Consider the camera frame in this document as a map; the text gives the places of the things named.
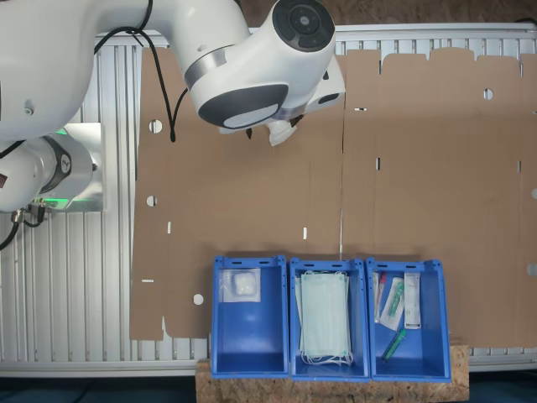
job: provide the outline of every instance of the cardboard flap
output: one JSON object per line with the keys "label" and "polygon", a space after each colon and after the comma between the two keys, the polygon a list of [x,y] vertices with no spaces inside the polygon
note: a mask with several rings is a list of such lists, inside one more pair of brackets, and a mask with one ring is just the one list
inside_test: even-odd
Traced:
{"label": "cardboard flap", "polygon": [[375,56],[356,51],[347,61],[345,255],[440,259],[452,332],[473,347],[535,345],[537,332],[516,317],[520,219],[530,216],[519,161],[535,133],[520,124],[529,115],[519,63],[448,48],[430,60],[389,55],[379,75]]}
{"label": "cardboard flap", "polygon": [[[158,52],[173,108],[185,85],[172,51]],[[161,340],[164,315],[171,337],[207,338],[215,256],[339,256],[344,101],[307,115],[290,139],[271,147],[265,127],[251,140],[245,132],[220,134],[187,95],[172,144],[148,50],[142,83],[133,278],[159,282],[133,287],[131,337]],[[162,133],[149,132],[156,118]],[[149,194],[156,207],[144,205]],[[199,306],[196,294],[204,298]]]}

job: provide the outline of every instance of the face mask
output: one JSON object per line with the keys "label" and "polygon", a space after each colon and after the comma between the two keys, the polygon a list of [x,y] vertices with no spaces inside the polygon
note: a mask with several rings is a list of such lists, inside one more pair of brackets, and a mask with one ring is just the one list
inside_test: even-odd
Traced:
{"label": "face mask", "polygon": [[351,364],[348,326],[348,277],[307,272],[296,292],[301,319],[302,359],[307,364]]}

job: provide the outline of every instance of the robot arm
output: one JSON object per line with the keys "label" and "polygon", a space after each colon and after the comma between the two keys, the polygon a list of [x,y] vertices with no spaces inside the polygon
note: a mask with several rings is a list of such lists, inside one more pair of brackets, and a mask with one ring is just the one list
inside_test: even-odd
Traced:
{"label": "robot arm", "polygon": [[[64,127],[89,87],[95,36],[138,27],[147,8],[148,0],[0,1],[0,151]],[[288,124],[345,91],[334,23],[316,0],[280,0],[252,35],[234,0],[154,0],[145,28],[170,43],[200,117],[227,132]],[[43,170],[34,165],[55,159],[36,150],[49,148],[27,141],[0,160],[0,174]],[[5,176],[0,211],[30,203],[43,185],[33,180],[14,201],[25,179]]]}

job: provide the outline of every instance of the blue crate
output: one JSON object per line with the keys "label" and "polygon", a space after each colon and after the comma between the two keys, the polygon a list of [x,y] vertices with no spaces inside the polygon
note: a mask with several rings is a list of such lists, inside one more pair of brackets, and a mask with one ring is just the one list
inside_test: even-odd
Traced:
{"label": "blue crate", "polygon": [[[261,302],[221,302],[225,269],[261,269]],[[288,378],[289,336],[284,256],[215,258],[212,296],[213,378]]]}
{"label": "blue crate", "polygon": [[[383,354],[395,337],[395,332],[374,322],[373,271],[386,273],[386,286],[381,300],[381,313],[392,280],[404,278],[404,273],[420,273],[421,329],[407,329],[393,357],[385,363]],[[368,276],[368,317],[371,375],[374,380],[411,382],[451,382],[450,337],[447,326],[446,292],[442,263],[366,261]],[[399,330],[404,328],[404,315]]]}
{"label": "blue crate", "polygon": [[[291,379],[368,382],[368,320],[363,262],[358,259],[352,261],[311,261],[293,258],[289,266]],[[301,276],[308,270],[345,271],[349,276],[349,298],[347,303],[352,353],[354,354],[354,362],[351,366],[345,364],[308,365],[304,364],[300,357],[300,319],[296,305],[295,277]]]}

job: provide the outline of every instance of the sterile package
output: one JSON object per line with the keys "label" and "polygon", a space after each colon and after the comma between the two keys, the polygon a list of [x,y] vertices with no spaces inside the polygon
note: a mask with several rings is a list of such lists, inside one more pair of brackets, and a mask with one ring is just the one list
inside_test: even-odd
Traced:
{"label": "sterile package", "polygon": [[421,329],[420,273],[404,274],[404,328]]}
{"label": "sterile package", "polygon": [[223,270],[223,302],[261,302],[261,269]]}
{"label": "sterile package", "polygon": [[380,323],[388,329],[397,332],[399,322],[404,310],[404,281],[400,277],[394,277],[392,287],[389,290],[388,299],[384,306],[383,314],[380,316]]}
{"label": "sterile package", "polygon": [[377,271],[373,271],[373,302],[374,302],[374,307],[373,307],[373,313],[375,315],[375,323],[378,323],[378,319],[380,318],[380,315],[378,314],[378,312],[380,311],[380,309],[378,309],[378,272]]}
{"label": "sterile package", "polygon": [[295,282],[295,296],[302,360],[312,365],[350,365],[353,357],[347,309],[348,277],[344,273],[308,272],[300,277],[298,284]]}

